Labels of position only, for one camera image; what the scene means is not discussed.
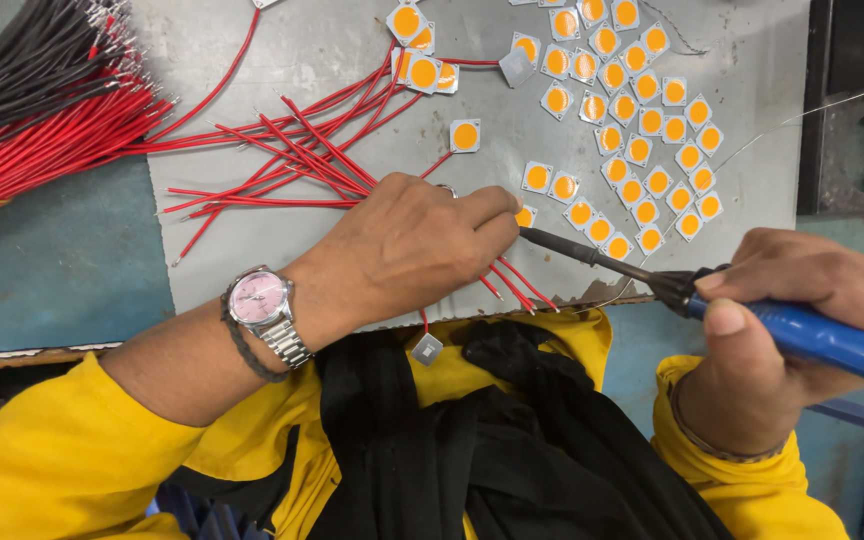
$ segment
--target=yellow shirt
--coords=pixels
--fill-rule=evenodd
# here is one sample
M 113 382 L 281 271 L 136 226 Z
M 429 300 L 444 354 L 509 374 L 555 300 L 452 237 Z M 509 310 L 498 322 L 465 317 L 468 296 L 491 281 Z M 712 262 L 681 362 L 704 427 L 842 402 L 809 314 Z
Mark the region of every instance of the yellow shirt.
M 542 345 L 581 362 L 602 387 L 612 327 L 601 312 L 520 318 L 558 341 Z M 430 368 L 409 358 L 420 407 L 498 385 L 461 356 L 469 321 L 432 325 L 445 344 Z M 403 330 L 407 338 L 414 330 Z M 411 338 L 406 350 L 419 340 Z M 702 453 L 672 419 L 666 389 L 700 362 L 666 358 L 654 406 L 658 455 L 694 486 L 740 540 L 847 539 L 842 521 L 806 494 L 795 436 L 783 452 L 755 464 Z M 22 392 L 0 410 L 0 538 L 186 539 L 175 518 L 144 510 L 180 465 L 229 481 L 264 478 L 284 460 L 289 429 L 302 425 L 292 485 L 271 521 L 278 539 L 306 538 L 341 472 L 319 418 L 321 384 L 307 367 L 268 384 L 205 428 L 168 422 L 129 397 L 94 355 L 68 374 Z M 474 539 L 468 517 L 465 534 Z

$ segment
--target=black wire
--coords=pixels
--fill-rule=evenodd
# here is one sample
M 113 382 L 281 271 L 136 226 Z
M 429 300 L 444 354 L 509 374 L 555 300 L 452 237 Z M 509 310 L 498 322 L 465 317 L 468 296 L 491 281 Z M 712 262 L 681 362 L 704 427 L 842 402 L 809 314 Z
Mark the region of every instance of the black wire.
M 101 86 L 101 87 L 96 88 L 90 92 L 85 92 L 81 95 L 75 96 L 74 98 L 72 98 L 70 100 L 66 100 L 65 102 L 62 102 L 61 104 L 59 104 L 58 106 L 55 106 L 50 110 L 46 110 L 45 112 L 42 113 L 42 115 L 32 119 L 30 122 L 23 124 L 22 126 L 19 126 L 18 128 L 13 129 L 13 130 L 9 131 L 8 133 L 1 135 L 0 136 L 0 143 L 8 141 L 9 139 L 12 139 L 13 137 L 15 137 L 18 134 L 28 130 L 29 128 L 32 128 L 33 126 L 37 126 L 37 125 L 41 124 L 45 120 L 48 120 L 49 118 L 54 117 L 55 115 L 57 115 L 58 113 L 61 113 L 63 110 L 67 109 L 68 107 L 70 107 L 72 105 L 75 105 L 75 104 L 77 104 L 81 101 L 85 101 L 87 99 L 99 97 L 99 96 L 106 95 L 108 93 L 112 93 L 115 91 L 116 91 L 116 88 L 114 86 L 112 86 L 112 87 Z M 6 124 L 3 124 L 0 126 L 0 128 L 3 126 L 7 126 L 10 123 L 12 123 L 12 122 L 8 122 Z
M 0 143 L 83 100 L 115 92 L 117 77 L 101 77 L 127 48 L 90 25 L 86 8 L 115 0 L 27 0 L 0 33 Z M 90 56 L 93 47 L 98 54 Z

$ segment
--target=thin silver wire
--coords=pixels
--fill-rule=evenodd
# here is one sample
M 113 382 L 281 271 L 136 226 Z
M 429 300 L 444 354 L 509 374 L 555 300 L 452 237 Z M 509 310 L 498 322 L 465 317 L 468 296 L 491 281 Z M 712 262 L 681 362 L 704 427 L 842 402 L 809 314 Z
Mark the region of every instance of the thin silver wire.
M 705 55 L 708 55 L 708 54 L 709 54 L 709 51 L 712 51 L 715 45 L 719 45 L 719 44 L 722 43 L 721 41 L 719 41 L 718 39 L 716 39 L 716 40 L 714 40 L 714 41 L 712 42 L 712 44 L 709 45 L 707 48 L 705 48 L 705 49 L 703 49 L 703 50 L 696 49 L 695 47 L 693 47 L 692 45 L 690 45 L 690 43 L 689 43 L 688 41 L 686 41 L 686 38 L 682 35 L 682 32 L 679 30 L 679 27 L 676 26 L 674 22 L 672 22 L 672 19 L 669 18 L 669 16 L 666 14 L 665 11 L 659 9 L 659 8 L 656 7 L 656 6 L 653 6 L 652 4 L 649 4 L 649 3 L 646 2 L 645 0 L 638 0 L 638 3 L 639 3 L 639 4 L 642 4 L 642 5 L 645 6 L 646 8 L 649 8 L 650 10 L 656 12 L 656 13 L 659 14 L 663 19 L 665 19 L 665 22 L 669 23 L 669 26 L 671 26 L 671 27 L 672 27 L 672 30 L 675 31 L 676 36 L 678 36 L 678 40 L 681 42 L 681 44 L 684 45 L 685 48 L 689 50 L 689 52 L 687 52 L 687 53 L 682 53 L 682 52 L 679 52 L 679 51 L 672 51 L 672 52 L 674 52 L 674 53 L 677 54 L 677 55 L 682 55 L 682 56 L 684 56 L 684 57 L 703 57 L 703 56 L 705 56 Z
M 638 1 L 641 2 L 642 4 L 645 4 L 646 6 L 649 6 L 648 4 L 645 3 L 644 0 L 638 0 Z M 860 94 L 856 94 L 856 95 L 851 96 L 851 97 L 849 97 L 849 98 L 843 99 L 843 100 L 841 100 L 841 101 L 836 101 L 835 103 L 824 104 L 824 105 L 822 105 L 822 106 L 819 106 L 819 107 L 813 108 L 813 109 L 811 109 L 811 110 L 807 110 L 806 112 L 803 112 L 802 114 L 797 114 L 797 115 L 795 115 L 795 116 L 789 118 L 788 120 L 785 120 L 784 122 L 782 122 L 782 123 L 780 123 L 780 124 L 777 124 L 777 125 L 773 126 L 773 127 L 770 128 L 770 129 L 766 129 L 766 130 L 762 131 L 762 132 L 759 133 L 759 134 L 758 134 L 754 139 L 752 139 L 751 141 L 749 141 L 748 144 L 746 144 L 746 145 L 743 146 L 742 148 L 739 148 L 735 153 L 733 153 L 732 155 L 730 155 L 729 157 L 727 157 L 726 160 L 723 161 L 722 164 L 719 165 L 718 168 L 715 169 L 715 171 L 712 173 L 712 176 L 717 175 L 717 174 L 719 173 L 719 171 L 722 170 L 722 167 L 726 166 L 726 164 L 727 164 L 728 162 L 731 162 L 731 161 L 733 160 L 733 158 L 735 158 L 736 156 L 738 156 L 739 154 L 741 154 L 743 151 L 745 151 L 747 148 L 749 148 L 750 146 L 752 146 L 753 144 L 755 144 L 756 141 L 758 141 L 758 140 L 762 139 L 763 137 L 769 135 L 770 133 L 774 132 L 775 130 L 777 130 L 777 129 L 783 127 L 783 126 L 785 126 L 785 125 L 788 124 L 789 122 L 791 122 L 791 121 L 793 121 L 793 120 L 797 120 L 797 119 L 802 118 L 802 117 L 807 117 L 808 115 L 811 115 L 811 114 L 813 114 L 813 113 L 819 113 L 820 111 L 824 111 L 825 109 L 828 109 L 828 108 L 830 108 L 830 107 L 835 107 L 835 106 L 837 106 L 837 105 L 842 105 L 843 103 L 847 103 L 847 102 L 853 101 L 853 100 L 855 100 L 855 99 L 859 99 L 859 98 L 861 98 L 861 97 L 864 97 L 864 92 L 862 92 L 862 93 L 860 93 Z M 688 199 L 688 202 L 685 204 L 685 206 L 686 206 L 687 208 L 689 207 L 689 205 L 692 204 L 692 201 L 695 200 L 696 195 L 698 195 L 698 193 L 693 193 L 692 196 Z M 673 220 L 672 220 L 672 223 L 671 223 L 668 227 L 666 227 L 665 232 L 662 233 L 662 237 L 663 237 L 663 238 L 668 237 L 668 235 L 669 235 L 669 233 L 672 231 L 672 229 L 675 228 L 675 224 L 676 224 L 677 221 L 678 221 L 678 216 L 676 216 L 676 219 L 673 219 Z M 649 254 L 645 255 L 645 258 L 642 259 L 642 263 L 638 265 L 639 268 L 642 268 L 642 266 L 645 266 L 645 264 L 649 261 L 649 258 L 652 257 L 652 253 L 649 253 Z M 619 293 L 615 296 L 615 298 L 612 298 L 611 300 L 603 301 L 602 303 L 599 303 L 598 305 L 595 305 L 594 307 L 589 307 L 589 308 L 583 309 L 583 310 L 581 310 L 581 311 L 576 311 L 576 313 L 591 312 L 592 310 L 598 310 L 599 308 L 605 308 L 605 307 L 608 306 L 609 304 L 612 304 L 612 303 L 614 303 L 615 301 L 617 301 L 617 300 L 619 300 L 620 298 L 622 298 L 622 295 L 625 294 L 625 291 L 629 289 L 629 286 L 630 286 L 630 285 L 632 284 L 632 282 L 634 282 L 634 281 L 635 281 L 635 279 L 632 279 L 631 277 L 628 277 L 628 280 L 626 281 L 625 286 L 622 287 L 622 290 L 619 291 Z

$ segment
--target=soldering iron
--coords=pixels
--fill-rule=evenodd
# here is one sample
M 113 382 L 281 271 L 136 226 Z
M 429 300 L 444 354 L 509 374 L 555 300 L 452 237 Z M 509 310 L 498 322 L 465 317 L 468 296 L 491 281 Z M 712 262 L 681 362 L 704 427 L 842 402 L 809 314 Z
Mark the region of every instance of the soldering iron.
M 638 280 L 649 286 L 655 298 L 679 316 L 700 321 L 705 317 L 709 302 L 696 292 L 695 282 L 729 267 L 726 264 L 714 270 L 649 272 L 544 230 L 520 227 L 519 234 L 537 246 L 570 259 L 589 266 L 598 264 Z M 864 330 L 834 321 L 805 303 L 762 300 L 745 306 L 758 317 L 784 354 L 822 362 L 864 379 Z

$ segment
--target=wristwatch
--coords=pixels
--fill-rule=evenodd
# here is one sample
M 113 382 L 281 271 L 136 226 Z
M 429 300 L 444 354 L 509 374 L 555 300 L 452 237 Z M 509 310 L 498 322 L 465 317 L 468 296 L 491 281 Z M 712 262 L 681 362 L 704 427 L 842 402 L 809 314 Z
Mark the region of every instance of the wristwatch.
M 291 279 L 262 264 L 235 277 L 228 292 L 228 314 L 265 341 L 289 369 L 312 358 L 292 325 L 289 300 L 294 290 Z

